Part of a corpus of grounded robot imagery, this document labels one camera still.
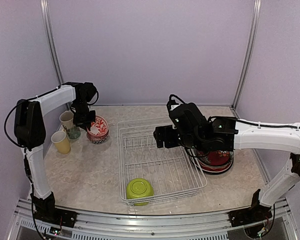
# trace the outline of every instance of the metal wire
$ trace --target metal wire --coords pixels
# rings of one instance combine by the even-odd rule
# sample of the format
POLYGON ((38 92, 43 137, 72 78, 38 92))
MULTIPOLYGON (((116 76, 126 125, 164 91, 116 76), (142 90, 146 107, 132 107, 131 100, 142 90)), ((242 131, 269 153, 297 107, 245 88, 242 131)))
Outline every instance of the metal wire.
POLYGON ((124 121, 117 125, 120 195, 128 205, 192 196, 207 185, 203 171, 190 163, 183 148, 157 148, 153 131, 162 125, 163 119, 124 121), (127 184, 141 177, 151 183, 154 196, 127 199, 127 184))

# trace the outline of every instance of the red and white bowl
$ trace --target red and white bowl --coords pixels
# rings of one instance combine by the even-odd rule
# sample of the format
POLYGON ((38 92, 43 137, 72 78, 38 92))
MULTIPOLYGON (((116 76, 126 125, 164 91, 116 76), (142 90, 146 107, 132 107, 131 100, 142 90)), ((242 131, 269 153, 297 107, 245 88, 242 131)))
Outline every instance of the red and white bowl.
POLYGON ((95 116, 91 129, 86 130, 86 137, 94 144, 103 143, 109 135, 109 125, 102 116, 95 116))

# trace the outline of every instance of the green bowl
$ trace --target green bowl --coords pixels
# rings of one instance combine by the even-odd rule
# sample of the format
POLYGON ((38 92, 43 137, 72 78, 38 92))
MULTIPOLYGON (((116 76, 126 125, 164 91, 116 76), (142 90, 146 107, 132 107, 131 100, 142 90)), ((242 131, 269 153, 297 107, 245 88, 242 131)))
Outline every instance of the green bowl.
MULTIPOLYGON (((128 186, 126 186, 127 199, 139 199, 145 197, 151 197, 155 195, 154 189, 151 184, 143 178, 132 179, 128 186)), ((135 206, 144 206, 148 202, 135 203, 135 206)))

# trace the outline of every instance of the beige tabletop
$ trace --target beige tabletop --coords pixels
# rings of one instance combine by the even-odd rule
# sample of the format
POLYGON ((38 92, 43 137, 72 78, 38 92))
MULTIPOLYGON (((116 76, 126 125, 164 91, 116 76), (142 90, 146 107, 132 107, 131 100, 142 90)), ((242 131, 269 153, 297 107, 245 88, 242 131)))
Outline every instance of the beige tabletop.
MULTIPOLYGON (((220 175, 205 174, 207 186, 190 197, 146 206, 128 206, 120 197, 117 123, 120 121, 167 117, 165 106, 97 106, 96 114, 109 124, 109 137, 93 144, 82 130, 64 155, 51 145, 45 169, 57 205, 117 214, 169 215, 228 210, 251 204, 253 193, 264 186, 253 152, 234 151, 232 168, 220 175)), ((228 107, 201 106, 209 116, 232 116, 228 107)))

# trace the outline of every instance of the table surface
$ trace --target table surface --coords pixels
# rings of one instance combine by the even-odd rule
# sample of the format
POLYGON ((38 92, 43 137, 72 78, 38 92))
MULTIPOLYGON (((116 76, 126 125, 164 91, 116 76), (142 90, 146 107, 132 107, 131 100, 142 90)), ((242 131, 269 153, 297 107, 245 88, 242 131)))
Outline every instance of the table surface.
MULTIPOLYGON (((53 144, 45 156, 48 182, 57 205, 82 210, 131 215, 193 214, 229 210, 251 204, 264 181, 252 150, 235 150, 232 168, 220 175, 205 174, 207 186, 190 197, 128 206, 120 197, 117 123, 167 117, 165 106, 94 106, 109 125, 102 144, 91 143, 84 131, 71 142, 71 151, 60 154, 53 144)), ((232 116, 228 107, 200 106, 209 116, 232 116)))

